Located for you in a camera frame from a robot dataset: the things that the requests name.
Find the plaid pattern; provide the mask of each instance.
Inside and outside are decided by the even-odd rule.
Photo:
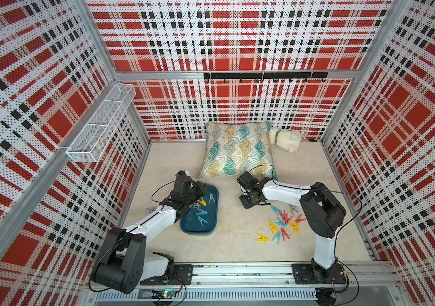
[[[71,0],[0,0],[0,221],[109,78]],[[0,261],[0,305],[76,305],[142,145],[127,118],[102,162],[69,162]]]
[[[326,144],[380,257],[435,305],[435,1],[411,0],[382,51]]]
[[[127,81],[152,139],[204,138],[204,124],[270,121],[319,139],[350,80]]]
[[[254,176],[277,179],[268,132],[270,122],[229,125],[206,124],[206,152],[198,178],[225,176],[250,171]]]
[[[67,163],[0,261],[0,305],[79,304],[144,148],[124,116],[100,162]]]
[[[88,0],[118,71],[356,69],[391,1]]]

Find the patterned cushion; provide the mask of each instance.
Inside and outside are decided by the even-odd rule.
[[[261,164],[273,165],[268,141],[270,126],[270,122],[230,125],[209,121],[206,153],[198,178],[241,174]],[[250,174],[277,179],[270,166],[255,168]]]

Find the wire mesh basket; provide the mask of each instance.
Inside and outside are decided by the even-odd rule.
[[[136,92],[130,84],[116,84],[75,138],[68,156],[75,162],[98,162]]]

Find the plush toy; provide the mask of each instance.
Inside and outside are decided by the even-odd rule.
[[[302,134],[300,131],[285,131],[272,127],[268,133],[270,144],[276,144],[282,150],[294,153],[299,148]]]

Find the wall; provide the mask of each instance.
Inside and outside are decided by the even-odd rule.
[[[0,221],[107,82],[71,2],[0,0]]]
[[[71,0],[0,0],[0,222],[109,82]],[[128,118],[102,162],[69,162],[0,261],[0,305],[75,305],[143,145]]]
[[[87,1],[119,71],[356,69],[390,1]]]
[[[271,121],[319,139],[350,79],[165,80],[134,84],[134,104],[152,139],[205,138],[205,123]]]
[[[381,258],[435,305],[435,1],[407,2],[381,51],[325,145]]]
[[[145,147],[125,115],[100,162],[68,162],[0,261],[0,305],[77,305]]]
[[[391,1],[87,3],[116,70],[127,72],[357,69]],[[320,139],[350,80],[128,82],[153,139],[203,138],[209,120],[270,120]]]

